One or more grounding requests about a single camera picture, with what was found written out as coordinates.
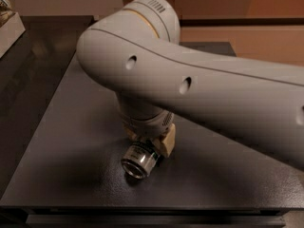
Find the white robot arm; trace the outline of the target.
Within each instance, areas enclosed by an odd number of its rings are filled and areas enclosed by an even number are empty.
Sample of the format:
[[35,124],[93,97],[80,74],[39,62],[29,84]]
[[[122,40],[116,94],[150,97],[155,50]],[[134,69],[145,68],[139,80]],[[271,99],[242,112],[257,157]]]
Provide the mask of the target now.
[[304,165],[304,70],[182,47],[166,0],[134,0],[89,27],[77,59],[119,99],[126,129],[158,137],[168,113],[295,168]]

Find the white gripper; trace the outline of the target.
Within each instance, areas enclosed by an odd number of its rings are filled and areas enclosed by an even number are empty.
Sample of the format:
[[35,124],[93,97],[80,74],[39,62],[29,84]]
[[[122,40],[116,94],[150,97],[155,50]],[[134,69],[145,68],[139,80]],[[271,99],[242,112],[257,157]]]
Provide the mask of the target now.
[[139,136],[155,138],[152,143],[162,156],[168,158],[175,147],[174,114],[122,93],[117,93],[116,97],[128,139],[134,142]]

